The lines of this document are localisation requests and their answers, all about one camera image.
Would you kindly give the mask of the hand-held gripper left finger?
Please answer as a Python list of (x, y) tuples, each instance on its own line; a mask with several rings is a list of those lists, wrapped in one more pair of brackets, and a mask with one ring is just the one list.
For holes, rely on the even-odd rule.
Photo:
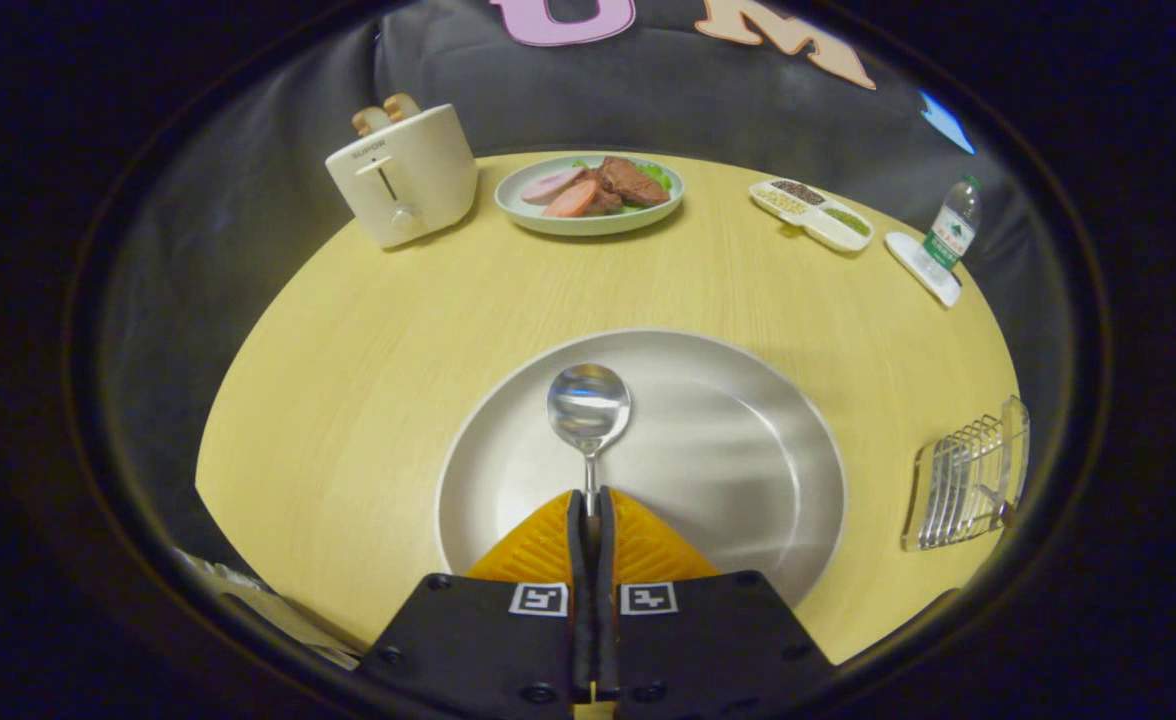
[(356, 674), (437, 719), (570, 719), (592, 696), (584, 496), (553, 496), (468, 574), (425, 575)]

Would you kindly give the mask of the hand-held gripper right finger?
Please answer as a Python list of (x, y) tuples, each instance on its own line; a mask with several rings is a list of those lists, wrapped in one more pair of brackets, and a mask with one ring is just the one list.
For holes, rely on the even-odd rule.
[(617, 719), (808, 714), (838, 674), (761, 571), (720, 571), (655, 512), (599, 496), (597, 687)]

